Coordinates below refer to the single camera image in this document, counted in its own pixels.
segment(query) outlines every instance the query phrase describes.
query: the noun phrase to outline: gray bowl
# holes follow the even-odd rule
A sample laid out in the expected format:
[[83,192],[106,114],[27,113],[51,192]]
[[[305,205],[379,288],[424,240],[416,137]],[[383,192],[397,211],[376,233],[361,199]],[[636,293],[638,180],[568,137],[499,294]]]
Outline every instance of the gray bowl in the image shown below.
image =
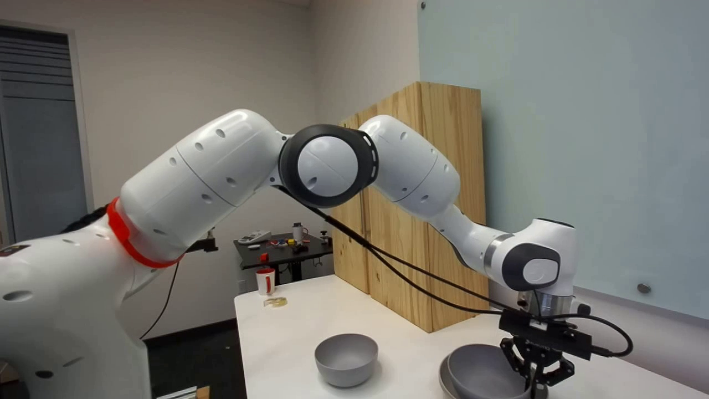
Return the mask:
[[376,349],[366,335],[334,335],[315,348],[315,363],[328,385],[354,388],[374,375]]
[[452,399],[528,399],[530,388],[497,345],[461,345],[441,362],[441,385]]

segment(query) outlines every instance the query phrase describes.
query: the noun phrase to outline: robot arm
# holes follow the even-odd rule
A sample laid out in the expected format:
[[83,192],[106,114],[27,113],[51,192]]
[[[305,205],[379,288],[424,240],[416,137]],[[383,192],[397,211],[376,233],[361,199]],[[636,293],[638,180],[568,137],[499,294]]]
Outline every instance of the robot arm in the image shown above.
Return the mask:
[[13,319],[0,324],[0,358],[27,377],[34,399],[148,397],[147,349],[115,315],[127,294],[263,186],[325,208],[368,184],[431,222],[495,282],[560,303],[572,297],[574,227],[536,220],[505,235],[473,224],[454,205],[454,167],[394,117],[289,134],[252,110],[233,110],[134,175],[95,224],[0,250],[0,319]]

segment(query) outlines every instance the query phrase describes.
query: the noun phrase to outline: whiteboard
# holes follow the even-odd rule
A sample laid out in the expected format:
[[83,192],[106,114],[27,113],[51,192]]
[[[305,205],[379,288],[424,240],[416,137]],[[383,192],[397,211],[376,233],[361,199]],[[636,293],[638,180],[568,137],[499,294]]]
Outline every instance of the whiteboard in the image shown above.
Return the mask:
[[489,222],[569,222],[578,285],[703,319],[707,16],[703,0],[431,0],[418,19],[424,79],[484,93]]

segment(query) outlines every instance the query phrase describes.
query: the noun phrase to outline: wooden cabinet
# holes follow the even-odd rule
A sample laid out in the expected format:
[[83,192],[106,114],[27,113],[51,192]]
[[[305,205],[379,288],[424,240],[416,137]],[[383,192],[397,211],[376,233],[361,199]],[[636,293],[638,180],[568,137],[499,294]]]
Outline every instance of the wooden cabinet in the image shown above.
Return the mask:
[[[482,93],[477,88],[416,81],[349,117],[343,124],[356,129],[379,113],[399,117],[445,152],[461,172],[461,211],[469,220],[486,224]],[[333,214],[387,252],[487,294],[484,274],[463,266],[434,227],[390,203],[376,188],[366,188],[343,205],[337,205]],[[438,331],[468,317],[409,285],[345,235],[333,233],[333,241],[334,273],[418,327]],[[432,282],[416,270],[406,266],[397,266],[397,270],[454,303],[487,307],[486,301]]]

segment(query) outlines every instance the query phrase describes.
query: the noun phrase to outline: white table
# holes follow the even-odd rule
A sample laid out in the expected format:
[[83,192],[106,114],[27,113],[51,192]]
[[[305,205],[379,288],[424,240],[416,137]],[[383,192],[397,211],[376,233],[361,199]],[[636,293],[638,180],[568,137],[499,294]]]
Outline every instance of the white table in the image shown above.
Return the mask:
[[[366,397],[444,399],[441,362],[465,344],[505,336],[497,317],[475,317],[436,333],[424,333],[339,277],[280,285],[282,307],[263,305],[263,294],[235,297],[249,399]],[[379,344],[379,369],[353,390],[325,385],[315,366],[315,348],[339,333],[363,333]],[[577,375],[551,388],[551,399],[698,399],[709,397],[622,358],[569,356]]]

